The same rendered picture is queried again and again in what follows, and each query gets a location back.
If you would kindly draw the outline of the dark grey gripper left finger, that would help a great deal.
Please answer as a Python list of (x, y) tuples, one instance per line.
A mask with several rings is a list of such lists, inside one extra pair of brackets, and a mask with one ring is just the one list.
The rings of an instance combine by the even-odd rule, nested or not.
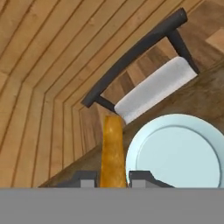
[(97, 187), (96, 171), (77, 171), (69, 180), (57, 184), (59, 188)]

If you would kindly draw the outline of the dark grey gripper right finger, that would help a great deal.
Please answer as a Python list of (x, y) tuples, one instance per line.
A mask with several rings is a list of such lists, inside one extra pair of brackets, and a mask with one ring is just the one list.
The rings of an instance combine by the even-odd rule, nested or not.
[(130, 171), (129, 172), (130, 188), (172, 188), (165, 182), (157, 180), (150, 171)]

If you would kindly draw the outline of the black chair with white seat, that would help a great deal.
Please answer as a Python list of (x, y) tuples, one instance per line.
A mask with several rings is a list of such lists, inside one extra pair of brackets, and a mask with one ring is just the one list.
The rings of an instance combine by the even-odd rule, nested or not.
[[(186, 21), (186, 11), (180, 8), (157, 24), (94, 84), (81, 101), (81, 104), (88, 108), (96, 102), (105, 109), (118, 114), (129, 124), (194, 79), (200, 70), (194, 63), (193, 57), (178, 31), (178, 28)], [(118, 103), (114, 104), (101, 96), (101, 93), (124, 68), (164, 38), (169, 40), (178, 54), (177, 57), (163, 64), (145, 80), (137, 84)]]

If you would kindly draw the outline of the golden brown bread slice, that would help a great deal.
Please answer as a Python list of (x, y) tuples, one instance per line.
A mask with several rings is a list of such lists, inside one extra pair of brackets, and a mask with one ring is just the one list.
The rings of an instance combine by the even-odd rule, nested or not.
[(100, 187), (126, 187), (123, 126), (118, 115), (105, 117), (101, 149)]

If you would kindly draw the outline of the pale blue round plate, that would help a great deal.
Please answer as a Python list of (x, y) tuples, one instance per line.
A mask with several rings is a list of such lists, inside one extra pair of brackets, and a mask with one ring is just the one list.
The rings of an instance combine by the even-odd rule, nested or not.
[(129, 145), (126, 178), (134, 171), (177, 188), (224, 188), (224, 134), (193, 115), (161, 115)]

